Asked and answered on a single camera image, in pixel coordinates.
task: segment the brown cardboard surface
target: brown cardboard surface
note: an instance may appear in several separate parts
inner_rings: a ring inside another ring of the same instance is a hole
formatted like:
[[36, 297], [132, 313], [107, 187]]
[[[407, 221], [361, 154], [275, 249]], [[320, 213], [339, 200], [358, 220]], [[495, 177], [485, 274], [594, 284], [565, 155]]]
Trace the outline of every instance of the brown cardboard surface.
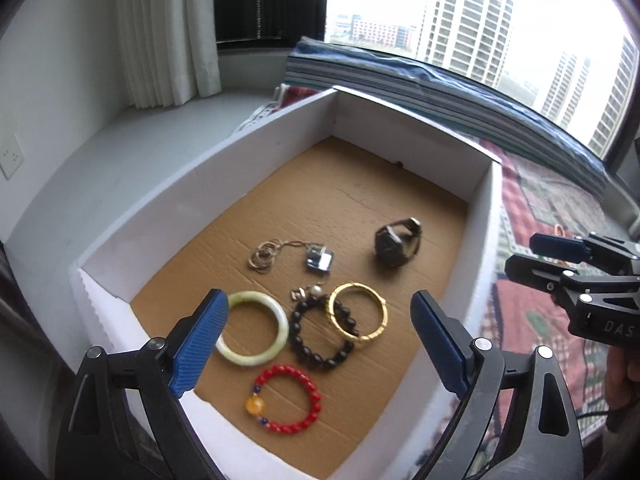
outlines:
[[[238, 171], [248, 160], [238, 161]], [[413, 216], [423, 228], [415, 259], [399, 269], [380, 267], [374, 258], [374, 232], [384, 224]], [[207, 363], [196, 393], [236, 428], [292, 466], [327, 478], [372, 428], [393, 396], [417, 351], [409, 319], [411, 295], [421, 288], [440, 298], [456, 261], [466, 223], [466, 203], [451, 193], [352, 144], [330, 137], [297, 156], [236, 202], [176, 254], [131, 303], [151, 336], [166, 335], [188, 316], [211, 288], [227, 294], [259, 290], [276, 298], [287, 314], [289, 291], [315, 283], [306, 272], [304, 249], [284, 248], [269, 274], [249, 269], [247, 258], [271, 238], [322, 242], [335, 253], [329, 293], [345, 282], [372, 286], [387, 301], [386, 331], [359, 344], [335, 370], [305, 366], [322, 395], [322, 412], [309, 430], [293, 436], [270, 433], [244, 410], [255, 378], [273, 364], [293, 364], [286, 348], [263, 367], [238, 367], [216, 352]], [[378, 326], [378, 307], [364, 294], [340, 296], [360, 333]], [[265, 308], [235, 307], [224, 332], [228, 346], [257, 354], [273, 342], [276, 322]], [[324, 357], [341, 346], [324, 313], [302, 321], [305, 344]], [[275, 378], [262, 390], [265, 416], [291, 423], [308, 410], [306, 393], [289, 378]]]

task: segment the black watch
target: black watch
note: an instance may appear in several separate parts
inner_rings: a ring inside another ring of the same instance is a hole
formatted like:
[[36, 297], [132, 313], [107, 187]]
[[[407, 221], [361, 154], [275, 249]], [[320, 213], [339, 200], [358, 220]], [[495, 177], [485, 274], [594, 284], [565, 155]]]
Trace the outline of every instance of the black watch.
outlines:
[[[403, 226], [409, 230], [409, 236], [399, 235], [394, 230], [396, 226]], [[409, 262], [420, 249], [422, 226], [415, 218], [406, 218], [381, 227], [376, 231], [376, 256], [387, 267], [400, 267]], [[406, 254], [407, 242], [417, 238], [414, 250]]]

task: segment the silver bolt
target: silver bolt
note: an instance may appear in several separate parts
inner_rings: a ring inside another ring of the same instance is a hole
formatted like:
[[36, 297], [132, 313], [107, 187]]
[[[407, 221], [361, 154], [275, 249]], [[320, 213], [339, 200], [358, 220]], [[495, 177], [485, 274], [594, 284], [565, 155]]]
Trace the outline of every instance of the silver bolt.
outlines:
[[554, 356], [552, 349], [548, 346], [539, 346], [538, 353], [540, 354], [540, 357], [545, 359], [551, 359]]
[[100, 357], [101, 353], [102, 353], [102, 348], [100, 348], [99, 346], [92, 346], [86, 351], [86, 356], [89, 359], [95, 359], [97, 357]]
[[164, 337], [155, 337], [146, 343], [146, 347], [151, 350], [159, 350], [164, 346]]
[[478, 350], [491, 350], [491, 347], [493, 346], [491, 344], [491, 341], [489, 341], [488, 339], [484, 338], [484, 337], [479, 337], [478, 339], [476, 339], [474, 341], [474, 345], [476, 345], [476, 348]]

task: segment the green and white bangle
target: green and white bangle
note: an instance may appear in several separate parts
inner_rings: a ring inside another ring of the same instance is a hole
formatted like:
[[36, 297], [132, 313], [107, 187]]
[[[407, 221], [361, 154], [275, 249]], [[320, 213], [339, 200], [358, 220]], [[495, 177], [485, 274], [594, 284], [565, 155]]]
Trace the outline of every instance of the green and white bangle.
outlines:
[[273, 342], [269, 349], [265, 350], [261, 354], [252, 356], [240, 355], [231, 351], [222, 339], [222, 336], [220, 336], [216, 342], [218, 352], [220, 352], [223, 357], [239, 366], [257, 366], [271, 361], [284, 348], [289, 335], [289, 321], [287, 320], [287, 315], [280, 304], [271, 296], [267, 296], [266, 294], [255, 290], [236, 292], [229, 296], [229, 308], [233, 308], [241, 303], [248, 303], [249, 301], [255, 301], [256, 303], [263, 304], [274, 313], [276, 320], [278, 321], [278, 335], [276, 336], [276, 341]]

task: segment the gold bangle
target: gold bangle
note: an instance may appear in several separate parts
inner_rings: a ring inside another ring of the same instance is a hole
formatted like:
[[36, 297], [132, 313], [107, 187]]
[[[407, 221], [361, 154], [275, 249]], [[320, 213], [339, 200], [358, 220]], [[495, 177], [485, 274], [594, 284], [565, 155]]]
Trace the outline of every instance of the gold bangle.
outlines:
[[[347, 290], [348, 288], [360, 288], [380, 304], [380, 309], [382, 309], [382, 323], [380, 324], [380, 326], [377, 328], [375, 332], [372, 332], [369, 335], [355, 336], [353, 334], [348, 333], [338, 324], [337, 320], [335, 319], [334, 302], [335, 302], [335, 299], [338, 297], [338, 294], [340, 294], [344, 290]], [[377, 338], [380, 334], [382, 334], [385, 331], [386, 325], [389, 322], [389, 314], [386, 310], [385, 299], [382, 296], [380, 296], [375, 290], [373, 290], [370, 286], [363, 285], [362, 283], [345, 283], [344, 285], [341, 285], [338, 288], [336, 288], [331, 293], [331, 295], [329, 296], [329, 299], [326, 302], [326, 314], [331, 324], [339, 330], [340, 334], [344, 338], [348, 339], [349, 341], [354, 341], [354, 342], [371, 341], [372, 339]]]

